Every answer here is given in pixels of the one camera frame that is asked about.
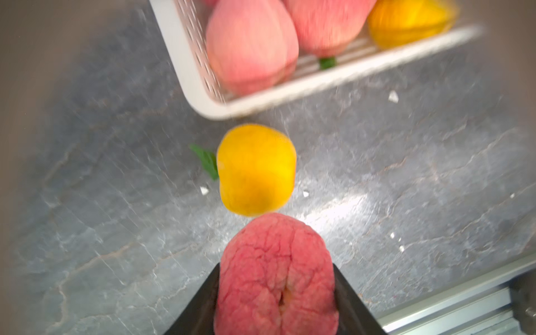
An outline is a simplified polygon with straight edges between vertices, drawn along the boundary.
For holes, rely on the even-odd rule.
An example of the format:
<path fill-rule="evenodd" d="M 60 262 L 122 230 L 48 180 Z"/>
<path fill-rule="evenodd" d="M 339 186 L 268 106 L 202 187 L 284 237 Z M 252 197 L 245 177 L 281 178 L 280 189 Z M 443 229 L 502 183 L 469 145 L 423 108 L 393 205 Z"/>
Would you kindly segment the white perforated plastic basket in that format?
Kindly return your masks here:
<path fill-rule="evenodd" d="M 448 32 L 381 50 L 367 31 L 362 31 L 336 57 L 334 67 L 322 69 L 314 56 L 301 54 L 295 72 L 285 82 L 248 96 L 235 96 L 223 88 L 209 66 L 205 50 L 209 8 L 202 1 L 151 1 L 150 4 L 187 102 L 199 115 L 212 120 L 245 117 L 304 98 L 460 46 L 484 32 L 483 26 L 462 15 Z"/>

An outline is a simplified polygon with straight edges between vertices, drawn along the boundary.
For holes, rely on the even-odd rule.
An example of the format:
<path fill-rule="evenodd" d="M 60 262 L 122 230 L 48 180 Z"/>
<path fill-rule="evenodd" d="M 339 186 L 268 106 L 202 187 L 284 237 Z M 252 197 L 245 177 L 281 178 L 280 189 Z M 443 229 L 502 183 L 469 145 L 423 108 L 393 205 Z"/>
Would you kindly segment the pink peach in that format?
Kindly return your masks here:
<path fill-rule="evenodd" d="M 271 88 L 296 69 L 297 33 L 281 1 L 218 1 L 205 39 L 213 72 L 237 96 Z"/>
<path fill-rule="evenodd" d="M 339 311 L 331 255 L 307 224 L 259 216 L 220 261 L 215 334 L 336 334 Z"/>

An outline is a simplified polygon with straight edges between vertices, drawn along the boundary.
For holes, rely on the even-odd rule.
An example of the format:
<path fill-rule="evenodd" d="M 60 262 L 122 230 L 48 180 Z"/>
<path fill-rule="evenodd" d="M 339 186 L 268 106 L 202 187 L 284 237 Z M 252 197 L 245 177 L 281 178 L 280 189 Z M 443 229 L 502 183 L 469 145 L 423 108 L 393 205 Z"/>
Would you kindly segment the pink peach second row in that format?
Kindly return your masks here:
<path fill-rule="evenodd" d="M 326 70 L 358 37 L 375 1 L 286 0 L 283 5 L 297 33 L 299 57 L 316 58 Z"/>

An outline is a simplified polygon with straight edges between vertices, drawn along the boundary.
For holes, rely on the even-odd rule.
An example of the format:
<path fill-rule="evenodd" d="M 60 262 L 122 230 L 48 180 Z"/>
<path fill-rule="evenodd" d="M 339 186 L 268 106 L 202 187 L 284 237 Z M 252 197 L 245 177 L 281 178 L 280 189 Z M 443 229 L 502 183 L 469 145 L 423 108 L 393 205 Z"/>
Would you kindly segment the pink peach top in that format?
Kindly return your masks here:
<path fill-rule="evenodd" d="M 296 69 L 297 33 L 281 1 L 218 1 L 205 39 L 213 72 L 237 96 L 271 88 Z"/>

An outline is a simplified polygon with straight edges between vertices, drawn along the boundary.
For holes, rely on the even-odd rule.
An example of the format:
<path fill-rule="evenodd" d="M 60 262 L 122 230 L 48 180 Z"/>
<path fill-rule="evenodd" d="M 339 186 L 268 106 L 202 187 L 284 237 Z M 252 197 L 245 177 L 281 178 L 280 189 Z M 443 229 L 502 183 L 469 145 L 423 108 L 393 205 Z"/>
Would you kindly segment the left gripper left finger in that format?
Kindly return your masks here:
<path fill-rule="evenodd" d="M 219 276 L 218 263 L 164 335 L 215 335 L 214 316 L 219 292 Z"/>

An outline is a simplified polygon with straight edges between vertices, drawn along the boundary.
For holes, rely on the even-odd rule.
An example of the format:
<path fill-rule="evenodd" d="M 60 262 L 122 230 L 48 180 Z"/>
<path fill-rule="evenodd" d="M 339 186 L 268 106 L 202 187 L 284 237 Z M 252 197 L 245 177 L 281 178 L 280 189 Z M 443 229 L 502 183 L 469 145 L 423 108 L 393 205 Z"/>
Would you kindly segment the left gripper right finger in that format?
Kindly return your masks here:
<path fill-rule="evenodd" d="M 387 335 L 350 283 L 333 264 L 335 301 L 339 312 L 336 335 Z"/>

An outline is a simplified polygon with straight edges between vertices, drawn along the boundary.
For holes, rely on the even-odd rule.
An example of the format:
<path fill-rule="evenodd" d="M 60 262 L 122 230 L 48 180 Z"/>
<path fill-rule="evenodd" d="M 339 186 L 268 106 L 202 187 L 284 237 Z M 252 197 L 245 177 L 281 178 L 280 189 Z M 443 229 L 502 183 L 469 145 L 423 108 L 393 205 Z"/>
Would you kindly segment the pink peach bottom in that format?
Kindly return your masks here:
<path fill-rule="evenodd" d="M 220 261 L 215 334 L 336 334 L 339 311 L 331 255 L 307 224 L 259 216 Z"/>

